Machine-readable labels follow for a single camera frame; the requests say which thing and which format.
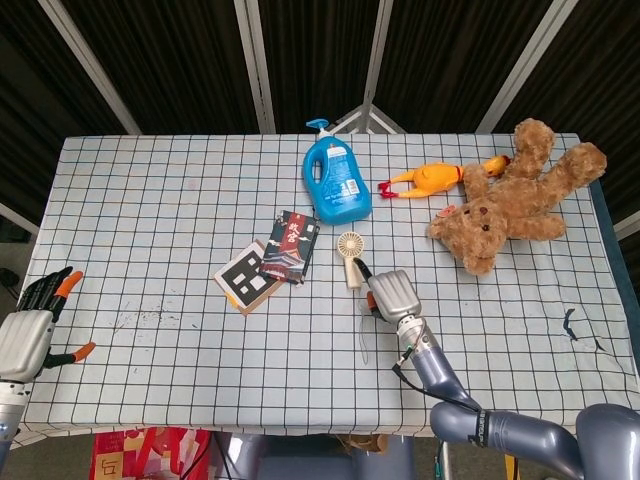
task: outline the brown teddy bear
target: brown teddy bear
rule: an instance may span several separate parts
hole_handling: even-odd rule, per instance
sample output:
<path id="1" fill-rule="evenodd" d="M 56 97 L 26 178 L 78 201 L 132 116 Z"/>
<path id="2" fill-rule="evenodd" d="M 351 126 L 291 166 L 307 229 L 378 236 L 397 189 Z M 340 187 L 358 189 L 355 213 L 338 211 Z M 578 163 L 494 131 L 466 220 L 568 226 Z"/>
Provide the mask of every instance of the brown teddy bear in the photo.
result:
<path id="1" fill-rule="evenodd" d="M 489 186 L 481 165 L 464 169 L 467 203 L 437 217 L 427 235 L 439 238 L 474 275 L 488 273 L 507 238 L 550 240 L 565 232 L 549 210 L 576 188 L 604 173 L 607 158 L 591 143 L 571 148 L 538 179 L 553 147 L 553 131 L 527 119 L 515 130 L 516 154 L 504 175 Z"/>

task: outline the rubber chicken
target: rubber chicken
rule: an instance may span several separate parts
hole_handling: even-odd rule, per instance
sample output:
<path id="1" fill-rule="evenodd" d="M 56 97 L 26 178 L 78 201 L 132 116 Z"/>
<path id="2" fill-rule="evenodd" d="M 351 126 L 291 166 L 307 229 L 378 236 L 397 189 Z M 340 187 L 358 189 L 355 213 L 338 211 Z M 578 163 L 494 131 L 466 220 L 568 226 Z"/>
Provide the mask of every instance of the rubber chicken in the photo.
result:
<path id="1" fill-rule="evenodd" d="M 489 176 L 501 175 L 509 165 L 511 159 L 506 155 L 492 157 L 482 164 Z M 447 165 L 446 163 L 429 163 L 415 170 L 410 170 L 402 175 L 392 178 L 388 182 L 380 183 L 378 190 L 384 198 L 421 198 L 433 195 L 436 192 L 443 192 L 452 188 L 456 183 L 462 181 L 464 175 L 463 167 Z M 398 182 L 413 182 L 416 188 L 406 192 L 391 192 L 391 184 Z"/>

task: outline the white fan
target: white fan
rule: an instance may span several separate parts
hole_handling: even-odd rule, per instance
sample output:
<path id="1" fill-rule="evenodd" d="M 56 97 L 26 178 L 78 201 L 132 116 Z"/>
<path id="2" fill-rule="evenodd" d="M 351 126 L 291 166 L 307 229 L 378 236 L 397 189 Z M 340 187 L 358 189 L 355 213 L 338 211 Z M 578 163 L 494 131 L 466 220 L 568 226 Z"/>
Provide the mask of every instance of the white fan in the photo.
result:
<path id="1" fill-rule="evenodd" d="M 362 255 L 363 250 L 364 240 L 356 232 L 345 232 L 338 238 L 338 253 L 344 258 L 344 273 L 351 289 L 362 286 L 362 275 L 353 259 Z"/>

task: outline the table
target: table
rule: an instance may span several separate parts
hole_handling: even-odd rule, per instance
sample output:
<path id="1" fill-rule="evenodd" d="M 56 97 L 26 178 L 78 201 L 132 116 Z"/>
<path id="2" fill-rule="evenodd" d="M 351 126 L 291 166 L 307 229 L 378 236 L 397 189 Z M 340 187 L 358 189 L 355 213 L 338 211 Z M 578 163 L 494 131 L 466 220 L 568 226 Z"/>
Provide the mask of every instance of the table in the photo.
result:
<path id="1" fill-rule="evenodd" d="M 373 191 L 425 162 L 513 153 L 510 135 L 342 138 Z M 335 243 L 352 229 L 374 272 L 402 268 L 415 281 L 430 327 L 484 407 L 570 430 L 589 404 L 640 408 L 626 317 L 587 188 L 557 209 L 565 237 L 508 241 L 482 278 L 425 237 L 436 212 L 462 203 L 461 186 L 428 199 L 375 194 L 367 220 L 322 226 L 303 286 L 284 285 L 246 318 L 234 310 L 212 276 L 254 239 L 265 242 L 280 210 L 311 213 L 300 166 L 313 141 L 67 139 L 27 282 L 68 264 L 83 270 L 52 352 L 98 346 L 84 363 L 37 379 L 18 444 L 143 424 L 431 435 L 434 402 L 390 370 L 394 329 L 363 318 L 362 294 L 346 287 Z M 552 161 L 577 142 L 558 135 Z M 569 309 L 577 341 L 563 328 Z"/>

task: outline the blue detergent bottle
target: blue detergent bottle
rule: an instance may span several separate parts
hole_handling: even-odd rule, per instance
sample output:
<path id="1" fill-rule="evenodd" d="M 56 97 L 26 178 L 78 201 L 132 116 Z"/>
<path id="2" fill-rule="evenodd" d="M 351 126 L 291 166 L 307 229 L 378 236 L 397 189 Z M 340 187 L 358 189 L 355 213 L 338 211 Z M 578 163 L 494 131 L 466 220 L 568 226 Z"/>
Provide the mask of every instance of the blue detergent bottle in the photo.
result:
<path id="1" fill-rule="evenodd" d="M 371 213 L 371 195 L 362 181 L 356 157 L 351 148 L 324 128 L 323 118 L 307 122 L 307 127 L 320 130 L 318 141 L 304 157 L 302 173 L 311 194 L 318 218 L 329 225 L 354 222 Z M 322 173 L 316 180 L 314 166 Z"/>

